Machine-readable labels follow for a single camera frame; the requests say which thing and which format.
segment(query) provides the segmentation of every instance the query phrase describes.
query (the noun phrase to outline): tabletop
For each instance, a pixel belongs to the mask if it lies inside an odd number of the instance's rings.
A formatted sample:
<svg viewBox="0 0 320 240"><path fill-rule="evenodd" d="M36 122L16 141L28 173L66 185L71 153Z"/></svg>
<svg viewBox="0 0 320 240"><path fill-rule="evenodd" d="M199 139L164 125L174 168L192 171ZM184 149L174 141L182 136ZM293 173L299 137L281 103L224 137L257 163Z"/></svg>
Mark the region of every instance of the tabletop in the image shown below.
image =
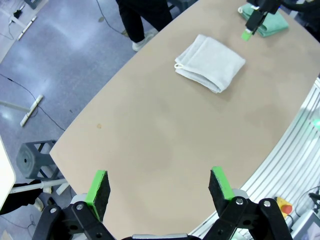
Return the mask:
<svg viewBox="0 0 320 240"><path fill-rule="evenodd" d="M199 0L138 52L91 100L51 151L74 190L98 169L111 194L104 224L117 238L189 233L215 209L210 169L241 187L277 144L319 74L319 43L289 29L241 39L245 1ZM175 73L198 34L245 58L222 93Z"/></svg>
<svg viewBox="0 0 320 240"><path fill-rule="evenodd" d="M16 174L0 136L0 209L16 182Z"/></svg>

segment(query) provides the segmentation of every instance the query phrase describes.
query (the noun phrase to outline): green cloth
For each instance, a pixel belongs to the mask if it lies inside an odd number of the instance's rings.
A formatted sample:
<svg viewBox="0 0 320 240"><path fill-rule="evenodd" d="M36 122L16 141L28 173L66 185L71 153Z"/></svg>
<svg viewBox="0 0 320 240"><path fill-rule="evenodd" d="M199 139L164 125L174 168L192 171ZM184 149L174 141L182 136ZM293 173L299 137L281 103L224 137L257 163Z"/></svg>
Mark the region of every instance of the green cloth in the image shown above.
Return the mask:
<svg viewBox="0 0 320 240"><path fill-rule="evenodd" d="M254 10L251 8L251 4L247 3L243 5L241 15L248 20ZM276 34L289 27L284 17L277 11L275 15L268 13L265 17L262 25L258 28L258 32L262 37L268 37Z"/></svg>

